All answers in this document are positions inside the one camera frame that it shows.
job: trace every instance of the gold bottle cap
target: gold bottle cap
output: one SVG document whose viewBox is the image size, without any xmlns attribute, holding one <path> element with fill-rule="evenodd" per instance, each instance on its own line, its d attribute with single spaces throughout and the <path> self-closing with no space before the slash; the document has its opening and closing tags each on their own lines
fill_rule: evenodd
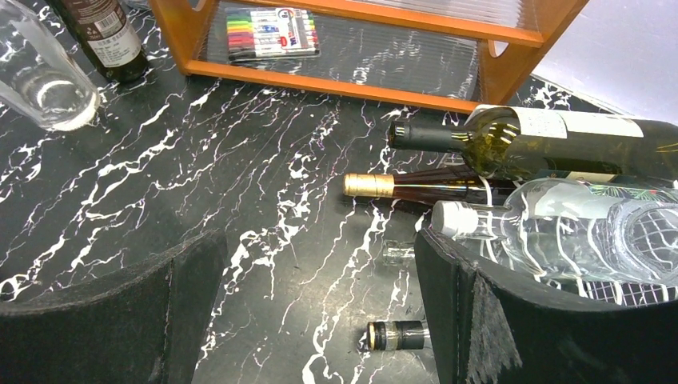
<svg viewBox="0 0 678 384">
<path fill-rule="evenodd" d="M 395 181 L 392 174 L 346 174 L 344 194 L 371 198 L 393 197 Z"/>
</svg>

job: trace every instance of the bottle label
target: bottle label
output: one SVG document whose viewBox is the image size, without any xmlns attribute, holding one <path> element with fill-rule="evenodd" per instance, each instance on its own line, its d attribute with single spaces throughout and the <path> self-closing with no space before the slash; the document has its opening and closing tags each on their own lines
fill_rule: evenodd
<svg viewBox="0 0 678 384">
<path fill-rule="evenodd" d="M 142 50 L 117 0 L 64 0 L 94 53 L 107 68 L 124 66 Z"/>
<path fill-rule="evenodd" d="M 520 132 L 542 138 L 568 138 L 568 132 L 583 134 L 608 134 L 642 138 L 643 130 L 629 116 L 617 114 L 590 114 L 538 108 L 480 105 L 469 119 L 492 108 L 509 108 L 520 121 Z"/>
<path fill-rule="evenodd" d="M 520 134 L 542 138 L 568 138 L 568 127 L 559 114 L 550 110 L 512 108 L 520 121 Z"/>
<path fill-rule="evenodd" d="M 569 132 L 582 134 L 610 134 L 642 138 L 643 130 L 633 120 L 614 114 L 587 114 L 585 112 L 558 112 Z"/>
<path fill-rule="evenodd" d="M 107 68 L 124 66 L 134 60 L 142 51 L 139 37 L 129 23 L 120 32 L 109 38 L 88 43 Z"/>
<path fill-rule="evenodd" d="M 534 175 L 534 178 L 567 178 L 569 180 L 588 180 L 590 182 L 624 182 L 625 179 L 630 179 L 630 182 L 634 181 L 631 177 L 622 177 L 622 179 L 617 180 L 619 177 L 622 177 L 622 175 L 595 174 L 592 172 L 575 172 L 571 170 L 540 170 Z"/>
<path fill-rule="evenodd" d="M 587 189 L 565 183 L 547 190 L 535 202 L 532 213 L 541 217 L 601 219 L 607 217 L 612 206 L 626 199 L 678 204 L 678 194 L 670 190 L 618 186 L 603 182 L 579 181 L 579 183 Z"/>
<path fill-rule="evenodd" d="M 631 186 L 616 186 L 614 184 L 584 182 L 588 191 L 595 196 L 609 196 L 611 198 L 629 198 L 632 200 L 645 200 L 648 202 L 678 203 L 678 194 L 668 190 L 634 188 Z"/>
</svg>

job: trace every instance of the clear glass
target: clear glass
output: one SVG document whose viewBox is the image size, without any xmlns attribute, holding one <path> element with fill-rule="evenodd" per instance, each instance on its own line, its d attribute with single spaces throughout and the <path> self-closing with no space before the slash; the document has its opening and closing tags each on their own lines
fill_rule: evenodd
<svg viewBox="0 0 678 384">
<path fill-rule="evenodd" d="M 384 240 L 381 247 L 381 261 L 387 266 L 414 265 L 414 242 Z"/>
<path fill-rule="evenodd" d="M 675 285 L 676 199 L 665 190 L 547 178 L 525 183 L 505 206 L 439 203 L 433 227 L 500 242 L 540 278 Z"/>
<path fill-rule="evenodd" d="M 0 43 L 0 101 L 46 130 L 75 130 L 94 118 L 97 88 L 15 0 L 0 0 Z"/>
</svg>

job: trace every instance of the clear glass bottle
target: clear glass bottle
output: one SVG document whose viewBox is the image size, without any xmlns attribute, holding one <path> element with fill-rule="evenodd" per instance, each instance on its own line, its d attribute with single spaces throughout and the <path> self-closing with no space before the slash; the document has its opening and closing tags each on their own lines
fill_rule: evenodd
<svg viewBox="0 0 678 384">
<path fill-rule="evenodd" d="M 502 242 L 539 277 L 678 284 L 678 198 L 671 190 L 544 178 L 525 183 L 504 206 L 438 202 L 432 227 Z"/>
</svg>

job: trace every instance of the black bottle cap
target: black bottle cap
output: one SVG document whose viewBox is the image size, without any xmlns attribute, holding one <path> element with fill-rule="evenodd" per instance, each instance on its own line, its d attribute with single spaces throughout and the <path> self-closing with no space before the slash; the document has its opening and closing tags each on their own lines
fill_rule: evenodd
<svg viewBox="0 0 678 384">
<path fill-rule="evenodd" d="M 414 126 L 394 120 L 389 127 L 389 146 L 398 150 L 426 150 L 450 152 L 459 145 L 446 126 Z"/>
</svg>

